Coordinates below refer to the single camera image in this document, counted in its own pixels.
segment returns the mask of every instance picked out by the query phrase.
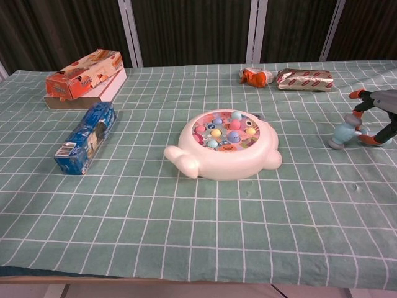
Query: black curtain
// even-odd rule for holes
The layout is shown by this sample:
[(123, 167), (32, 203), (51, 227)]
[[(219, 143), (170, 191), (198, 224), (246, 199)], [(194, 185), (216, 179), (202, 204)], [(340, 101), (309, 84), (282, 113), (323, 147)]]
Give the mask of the black curtain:
[(396, 0), (347, 0), (328, 61), (397, 60), (396, 18)]
[(15, 70), (56, 71), (97, 48), (131, 67), (117, 0), (0, 1), (0, 61)]
[(336, 0), (269, 0), (261, 63), (318, 61), (335, 5)]
[(145, 66), (245, 63), (247, 0), (134, 0)]

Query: orange snack box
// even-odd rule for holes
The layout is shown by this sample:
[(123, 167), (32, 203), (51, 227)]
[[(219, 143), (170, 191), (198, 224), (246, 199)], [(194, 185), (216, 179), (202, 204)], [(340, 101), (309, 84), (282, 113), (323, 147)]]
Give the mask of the orange snack box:
[(47, 94), (61, 101), (77, 99), (122, 67), (120, 52), (97, 49), (48, 76), (45, 80)]

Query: candy wrapper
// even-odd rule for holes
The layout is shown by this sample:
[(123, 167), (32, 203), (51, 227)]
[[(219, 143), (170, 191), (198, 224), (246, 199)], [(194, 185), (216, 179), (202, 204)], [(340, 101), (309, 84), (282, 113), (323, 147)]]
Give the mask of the candy wrapper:
[(286, 68), (277, 73), (279, 89), (303, 91), (331, 91), (334, 84), (328, 70), (294, 70)]
[(270, 71), (260, 68), (244, 68), (240, 70), (239, 76), (240, 84), (247, 83), (257, 88), (263, 88), (274, 81), (274, 75)]

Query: blue snack package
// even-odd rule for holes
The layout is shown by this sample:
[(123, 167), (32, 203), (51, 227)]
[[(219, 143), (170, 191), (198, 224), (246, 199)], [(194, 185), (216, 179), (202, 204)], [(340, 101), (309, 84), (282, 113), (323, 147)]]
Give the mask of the blue snack package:
[(54, 159), (64, 174), (86, 174), (97, 149), (107, 138), (116, 113), (111, 102), (97, 102), (86, 112), (55, 153)]

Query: tablecloth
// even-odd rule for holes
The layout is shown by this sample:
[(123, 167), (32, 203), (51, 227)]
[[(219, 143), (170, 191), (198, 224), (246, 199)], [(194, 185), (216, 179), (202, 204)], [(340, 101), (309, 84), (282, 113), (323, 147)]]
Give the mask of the tablecloth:
[[(53, 155), (85, 111), (47, 109), (48, 73), (0, 84), (0, 273), (62, 274), (397, 290), (397, 144), (329, 148), (356, 89), (392, 89), (397, 61), (255, 65), (325, 69), (331, 92), (257, 89), (247, 65), (127, 69), (117, 122), (85, 176)], [(189, 179), (163, 157), (192, 117), (261, 114), (283, 165), (240, 181)], [(380, 109), (364, 126), (389, 123)]]

